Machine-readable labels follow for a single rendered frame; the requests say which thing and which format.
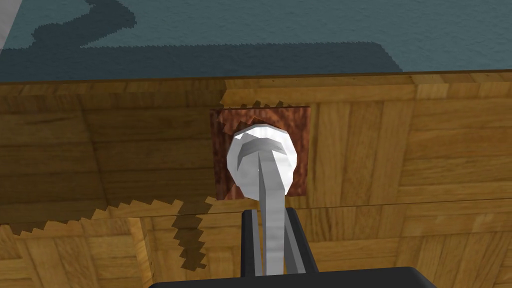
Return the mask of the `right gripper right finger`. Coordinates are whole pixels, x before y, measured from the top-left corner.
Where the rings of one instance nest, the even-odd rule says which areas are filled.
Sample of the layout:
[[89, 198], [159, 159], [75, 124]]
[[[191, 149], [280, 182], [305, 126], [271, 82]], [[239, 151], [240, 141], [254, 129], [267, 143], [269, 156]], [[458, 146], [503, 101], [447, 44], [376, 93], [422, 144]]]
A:
[[296, 210], [285, 214], [284, 263], [287, 274], [318, 273], [319, 269]]

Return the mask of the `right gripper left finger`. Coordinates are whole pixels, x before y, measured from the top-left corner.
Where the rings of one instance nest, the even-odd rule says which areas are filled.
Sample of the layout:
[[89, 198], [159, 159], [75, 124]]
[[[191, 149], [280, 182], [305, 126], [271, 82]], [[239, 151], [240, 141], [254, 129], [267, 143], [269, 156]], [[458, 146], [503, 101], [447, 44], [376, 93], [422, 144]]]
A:
[[241, 214], [240, 276], [257, 277], [262, 275], [257, 210], [247, 209]]

